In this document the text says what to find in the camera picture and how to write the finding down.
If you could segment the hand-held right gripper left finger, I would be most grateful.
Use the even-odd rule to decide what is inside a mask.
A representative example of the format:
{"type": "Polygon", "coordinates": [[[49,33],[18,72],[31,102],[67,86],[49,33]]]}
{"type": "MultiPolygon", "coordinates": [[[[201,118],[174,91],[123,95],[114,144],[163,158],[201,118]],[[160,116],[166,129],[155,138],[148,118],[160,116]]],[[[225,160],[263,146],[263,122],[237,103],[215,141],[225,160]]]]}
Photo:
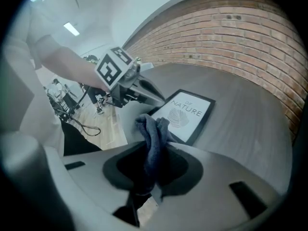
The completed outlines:
{"type": "Polygon", "coordinates": [[[63,184],[73,182],[95,205],[113,213],[125,205],[128,191],[111,185],[103,174],[103,165],[109,158],[144,144],[145,142],[138,141],[109,150],[66,157],[60,157],[53,148],[46,148],[45,152],[58,189],[63,184]]]}

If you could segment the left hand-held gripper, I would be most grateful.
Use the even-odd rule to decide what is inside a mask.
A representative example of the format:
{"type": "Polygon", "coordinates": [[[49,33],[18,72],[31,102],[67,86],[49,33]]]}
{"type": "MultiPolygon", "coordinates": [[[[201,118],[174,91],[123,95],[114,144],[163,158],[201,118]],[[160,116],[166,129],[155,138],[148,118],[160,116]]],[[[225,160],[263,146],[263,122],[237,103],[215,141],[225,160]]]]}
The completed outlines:
{"type": "Polygon", "coordinates": [[[154,83],[140,75],[140,65],[121,47],[108,49],[95,67],[95,73],[109,90],[111,105],[121,108],[130,100],[161,107],[165,98],[154,83]]]}

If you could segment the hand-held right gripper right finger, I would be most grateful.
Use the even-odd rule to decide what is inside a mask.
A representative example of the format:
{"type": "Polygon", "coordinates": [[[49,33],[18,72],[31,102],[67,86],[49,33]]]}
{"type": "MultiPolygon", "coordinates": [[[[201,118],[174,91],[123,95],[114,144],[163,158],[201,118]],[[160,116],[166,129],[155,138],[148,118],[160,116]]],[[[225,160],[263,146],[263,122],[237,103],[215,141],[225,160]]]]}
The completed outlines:
{"type": "Polygon", "coordinates": [[[255,156],[242,165],[227,156],[176,144],[203,166],[185,195],[168,196],[146,222],[147,231],[255,231],[274,213],[289,186],[289,152],[255,156]]]}

